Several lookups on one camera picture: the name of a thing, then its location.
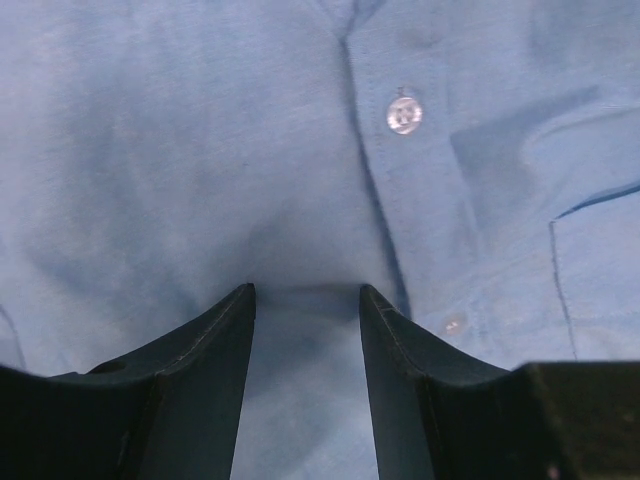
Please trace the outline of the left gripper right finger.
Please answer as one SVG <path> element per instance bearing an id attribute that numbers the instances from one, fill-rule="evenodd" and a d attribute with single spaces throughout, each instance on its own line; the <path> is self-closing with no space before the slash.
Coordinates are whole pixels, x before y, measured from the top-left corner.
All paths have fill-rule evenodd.
<path id="1" fill-rule="evenodd" d="M 504 370 L 404 317 L 374 287 L 359 318 L 383 479 L 635 479 L 639 366 Z"/>

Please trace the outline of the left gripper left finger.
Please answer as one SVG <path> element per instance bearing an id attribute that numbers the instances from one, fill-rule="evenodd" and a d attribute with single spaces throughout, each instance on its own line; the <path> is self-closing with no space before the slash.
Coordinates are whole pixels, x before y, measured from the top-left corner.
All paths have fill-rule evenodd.
<path id="1" fill-rule="evenodd" d="M 85 374 L 1 371 L 5 479 L 226 479 L 256 316 L 251 284 Z"/>

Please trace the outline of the light blue button shirt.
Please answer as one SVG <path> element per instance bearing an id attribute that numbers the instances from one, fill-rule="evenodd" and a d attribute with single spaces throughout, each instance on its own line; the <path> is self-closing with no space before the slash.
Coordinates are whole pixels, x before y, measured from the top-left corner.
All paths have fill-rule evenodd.
<path id="1" fill-rule="evenodd" d="M 502 368 L 639 356 L 635 1 L 5 1 L 1 361 L 251 282 L 233 475 L 377 475 L 375 286 Z"/>

